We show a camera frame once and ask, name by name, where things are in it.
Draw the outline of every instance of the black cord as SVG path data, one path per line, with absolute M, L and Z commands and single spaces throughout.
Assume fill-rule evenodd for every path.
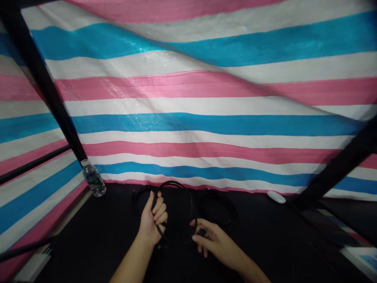
M 145 192 L 146 190 L 155 192 L 156 187 L 152 185 L 147 185 L 147 186 L 142 187 L 137 193 L 135 193 L 135 190 L 134 190 L 134 193 L 132 195 L 132 202 L 131 202 L 132 210 L 139 219 L 141 219 L 141 213 L 139 213 L 137 210 L 137 202 L 141 194 Z
M 215 202 L 220 203 L 221 205 L 225 206 L 228 210 L 230 217 L 229 219 L 226 219 L 224 221 L 213 217 L 206 208 L 208 206 L 208 201 L 213 200 Z M 220 226 L 221 229 L 223 229 L 225 232 L 230 233 L 232 229 L 234 229 L 238 225 L 238 212 L 233 204 L 233 202 L 220 193 L 220 191 L 216 189 L 208 189 L 203 196 L 199 199 L 200 203 L 200 213 L 202 217 L 209 222 L 216 223 Z
M 195 226 L 194 226 L 194 233 L 193 235 L 195 234 L 195 231 L 196 231 L 196 227 L 198 226 L 198 218 L 196 217 L 196 215 L 194 215 L 194 202 L 193 202 L 193 199 L 192 199 L 192 195 L 190 193 L 190 190 L 188 190 L 184 185 L 182 185 L 181 183 L 178 183 L 176 181 L 167 181 L 163 184 L 161 184 L 157 189 L 156 191 L 154 192 L 154 199 L 153 199 L 153 205 L 152 205 L 152 210 L 153 208 L 155 207 L 156 203 L 157 203 L 157 198 L 158 198 L 158 192 L 163 188 L 163 187 L 166 187 L 166 186 L 174 186 L 174 187 L 177 187 L 179 189 L 185 189 L 188 193 L 188 195 L 190 196 L 190 202 L 191 202 L 191 211 L 190 211 L 190 218 L 193 218 L 195 219 Z M 185 242 L 175 242 L 175 241 L 172 241 L 170 239 L 168 239 L 164 233 L 161 231 L 160 227 L 158 225 L 156 225 L 157 227 L 157 230 L 158 232 L 161 234 L 161 236 L 169 243 L 169 244 L 188 244 L 190 242 L 192 242 L 192 239 L 190 237 L 190 240 L 187 240 Z

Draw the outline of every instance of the wrist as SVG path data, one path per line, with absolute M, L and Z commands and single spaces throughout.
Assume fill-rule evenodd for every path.
M 237 272 L 241 277 L 247 277 L 250 273 L 253 273 L 255 263 L 249 258 L 242 250 L 240 250 L 240 264 L 238 265 Z
M 146 249 L 154 249 L 155 244 L 143 234 L 137 233 L 135 242 Z

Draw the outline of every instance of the white object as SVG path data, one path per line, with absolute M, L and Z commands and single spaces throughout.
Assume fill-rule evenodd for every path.
M 346 247 L 340 252 L 372 282 L 377 282 L 377 248 Z
M 268 191 L 267 195 L 278 203 L 285 203 L 286 202 L 285 198 L 283 196 L 281 196 L 280 194 L 278 194 L 277 192 Z
M 84 159 L 84 160 L 81 160 L 80 163 L 82 166 L 87 166 L 90 164 L 90 161 L 88 159 Z
M 34 282 L 50 258 L 51 256 L 48 254 L 33 255 L 16 275 L 15 281 Z

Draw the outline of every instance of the blue stripe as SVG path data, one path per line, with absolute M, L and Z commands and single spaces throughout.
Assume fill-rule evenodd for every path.
M 230 179 L 235 181 L 260 180 L 272 184 L 287 186 L 307 186 L 314 174 L 279 175 L 250 168 L 197 168 L 192 166 L 163 167 L 156 164 L 124 162 L 108 165 L 96 165 L 101 173 L 121 174 L 124 172 L 142 172 L 176 178 L 202 177 L 208 180 Z
M 59 128 L 51 113 L 0 119 L 0 143 Z
M 32 33 L 45 59 L 110 59 L 173 50 L 212 65 L 235 67 L 376 51 L 376 18 L 377 12 L 372 11 L 265 33 L 184 43 L 148 40 L 111 24 L 75 31 L 51 26 Z
M 77 160 L 0 207 L 0 234 L 42 204 L 81 171 Z
M 64 199 L 70 194 L 70 193 L 72 193 L 78 186 L 80 186 L 81 185 L 81 183 L 80 184 L 78 184 L 76 187 L 74 187 L 69 193 L 67 193 L 66 194 L 66 196 L 64 197 Z M 34 225 L 33 225 L 33 227 L 31 227 L 27 232 L 25 232 L 13 245 L 11 245 L 7 250 L 10 250 L 11 248 L 13 248 L 27 233 L 29 233 L 36 225 L 38 225 L 38 223 L 39 222 L 41 222 L 49 213 L 51 213 L 54 209 L 55 209 L 55 207 L 57 207 L 57 205 L 59 204 L 59 203 L 61 203 L 64 199 L 62 199 L 60 202 L 58 202 L 45 216 L 43 216 L 37 223 L 35 223 Z
M 104 131 L 150 132 L 201 130 L 228 135 L 347 136 L 363 122 L 339 115 L 204 116 L 188 113 L 146 113 L 72 117 L 80 134 Z
M 19 66 L 26 66 L 8 34 L 0 33 L 0 55 L 13 58 Z
M 345 177 L 334 188 L 377 195 L 377 181 L 363 180 L 353 177 Z

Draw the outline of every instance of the forearm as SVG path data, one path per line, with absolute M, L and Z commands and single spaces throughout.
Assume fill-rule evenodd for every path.
M 241 251 L 242 264 L 237 270 L 245 283 L 271 283 L 263 271 Z
M 137 235 L 110 283 L 141 283 L 154 246 Z

